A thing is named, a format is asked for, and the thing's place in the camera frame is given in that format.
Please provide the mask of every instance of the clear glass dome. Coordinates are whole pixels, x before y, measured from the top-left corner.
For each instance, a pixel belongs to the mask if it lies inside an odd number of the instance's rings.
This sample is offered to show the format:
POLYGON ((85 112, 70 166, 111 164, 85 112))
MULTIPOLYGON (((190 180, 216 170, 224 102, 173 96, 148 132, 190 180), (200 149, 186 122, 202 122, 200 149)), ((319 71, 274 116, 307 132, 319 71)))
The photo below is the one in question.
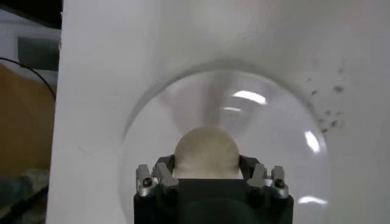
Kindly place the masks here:
POLYGON ((330 166, 324 137, 306 105, 253 71, 207 68, 152 85, 134 106, 122 145, 119 192, 133 223, 135 169, 174 153, 179 139, 204 126, 218 127, 239 153, 256 157, 268 172, 283 166, 294 198, 294 223, 325 223, 330 166))

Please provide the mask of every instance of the white surface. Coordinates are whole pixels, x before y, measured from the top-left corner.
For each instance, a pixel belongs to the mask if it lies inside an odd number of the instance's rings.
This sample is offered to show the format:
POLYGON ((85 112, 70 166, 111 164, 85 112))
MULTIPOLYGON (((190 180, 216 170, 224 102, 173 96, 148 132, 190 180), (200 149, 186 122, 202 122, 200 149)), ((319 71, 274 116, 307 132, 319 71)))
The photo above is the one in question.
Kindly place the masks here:
POLYGON ((268 1, 265 32, 252 2, 65 1, 48 223, 124 223, 127 113, 154 77, 214 58, 264 67, 325 120, 328 223, 389 222, 390 2, 268 1))

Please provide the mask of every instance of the brown surface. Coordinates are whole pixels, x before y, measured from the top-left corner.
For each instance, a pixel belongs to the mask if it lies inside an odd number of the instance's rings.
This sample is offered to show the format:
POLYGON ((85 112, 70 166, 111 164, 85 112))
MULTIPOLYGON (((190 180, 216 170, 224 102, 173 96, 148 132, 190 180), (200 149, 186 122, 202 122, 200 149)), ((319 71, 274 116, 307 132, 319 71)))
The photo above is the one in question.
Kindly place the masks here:
POLYGON ((53 123, 47 87, 0 64, 0 177, 49 168, 53 123))

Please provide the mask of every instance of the metal bracket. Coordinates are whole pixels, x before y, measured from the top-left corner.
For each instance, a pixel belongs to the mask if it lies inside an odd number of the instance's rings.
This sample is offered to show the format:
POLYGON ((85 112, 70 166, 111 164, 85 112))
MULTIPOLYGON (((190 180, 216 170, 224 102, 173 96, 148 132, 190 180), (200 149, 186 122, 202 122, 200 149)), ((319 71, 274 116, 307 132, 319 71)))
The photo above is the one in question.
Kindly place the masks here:
POLYGON ((246 183, 250 187, 256 187, 260 191, 260 194, 264 193, 264 187, 266 185, 265 178, 267 177, 267 169, 263 164, 257 163, 255 170, 253 171, 252 178, 247 180, 246 183))
POLYGON ((157 177, 158 182, 163 186, 164 194, 171 190, 178 190, 179 181, 172 177, 172 173, 168 170, 165 163, 157 163, 155 165, 153 176, 157 177))
POLYGON ((139 165, 135 170, 137 194, 141 197, 146 197, 154 193, 156 181, 149 173, 149 168, 146 164, 139 165))
POLYGON ((288 186, 285 183, 285 171, 282 166, 275 166, 271 170, 272 178, 272 196, 275 198, 287 198, 288 197, 288 186))

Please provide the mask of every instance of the dark speck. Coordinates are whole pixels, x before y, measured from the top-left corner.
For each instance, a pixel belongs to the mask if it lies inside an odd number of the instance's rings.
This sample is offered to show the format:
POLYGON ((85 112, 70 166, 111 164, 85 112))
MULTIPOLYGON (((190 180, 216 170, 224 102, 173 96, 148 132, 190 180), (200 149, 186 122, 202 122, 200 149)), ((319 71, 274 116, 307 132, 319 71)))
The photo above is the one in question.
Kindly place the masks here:
POLYGON ((344 92, 344 87, 342 87, 342 86, 334 86, 333 90, 336 93, 342 93, 342 92, 344 92))
POLYGON ((317 58, 313 59, 313 65, 314 67, 318 67, 319 60, 317 58))
POLYGON ((332 122, 330 123, 330 126, 331 126, 332 128, 335 128, 335 127, 337 126, 337 121, 332 121, 332 122))

